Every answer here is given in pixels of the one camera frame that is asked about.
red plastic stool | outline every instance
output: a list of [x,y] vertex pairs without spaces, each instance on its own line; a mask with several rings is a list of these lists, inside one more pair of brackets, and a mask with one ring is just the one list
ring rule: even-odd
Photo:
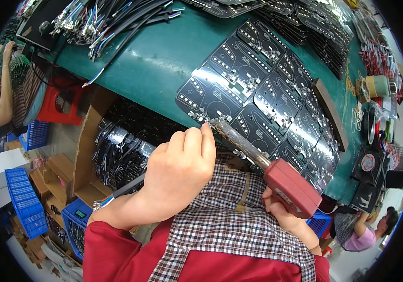
[[[54,78],[54,81],[56,82],[57,85],[70,85],[74,82],[65,77],[56,77]],[[63,90],[59,90],[56,87],[48,86],[46,88],[45,98],[43,99],[42,107],[36,119],[39,121],[65,123],[80,126],[82,123],[82,117],[77,116],[79,101],[81,99],[81,95],[83,93],[84,94],[89,93],[91,89],[92,86],[82,88],[81,85],[75,85],[67,88],[65,91],[74,92],[74,96],[72,106],[70,108],[70,113],[64,114],[56,109],[56,106],[58,106],[56,104],[56,99]]]

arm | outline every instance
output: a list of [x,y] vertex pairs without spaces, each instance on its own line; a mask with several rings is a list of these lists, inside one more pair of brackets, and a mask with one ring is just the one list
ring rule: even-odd
[[272,203],[272,190],[270,188],[265,189],[262,197],[264,198],[266,211],[272,212],[281,228],[298,237],[313,254],[322,256],[319,238],[304,219],[295,217],[281,203]]
[[12,120],[12,88],[9,73],[9,62],[15,42],[6,44],[3,53],[3,70],[1,72],[0,127]]
[[114,199],[95,211],[87,225],[103,221],[117,229],[164,221],[182,211],[201,191],[214,172],[215,141],[211,128],[175,132],[170,142],[151,154],[144,187]]
[[369,217],[368,213],[363,212],[358,219],[358,221],[355,223],[355,233],[358,235],[358,237],[361,237],[364,232],[366,232],[367,226],[364,224]]

red sleeve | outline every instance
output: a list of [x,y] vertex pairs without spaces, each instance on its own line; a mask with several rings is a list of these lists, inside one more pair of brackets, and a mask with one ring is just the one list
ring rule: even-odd
[[330,282],[330,263],[320,255],[314,256],[315,279],[317,282]]
[[141,243],[125,230],[105,222],[93,222],[86,229],[82,271],[85,282],[114,281],[120,268],[139,252]]

red soldering iron handle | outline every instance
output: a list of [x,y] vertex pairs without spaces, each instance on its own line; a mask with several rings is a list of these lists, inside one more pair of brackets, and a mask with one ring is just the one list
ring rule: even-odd
[[273,197],[296,217],[311,218],[322,201],[316,189],[283,159],[272,161],[264,181],[272,189]]

red shirt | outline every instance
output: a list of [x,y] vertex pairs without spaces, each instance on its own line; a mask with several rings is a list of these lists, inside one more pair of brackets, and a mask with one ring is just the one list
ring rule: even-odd
[[[85,282],[148,281],[164,255],[173,218],[159,224],[151,241],[141,243],[125,230],[93,222],[86,230],[83,275]],[[314,256],[316,279],[329,282],[326,258]],[[207,251],[190,251],[179,281],[300,281],[300,267],[277,260]]]

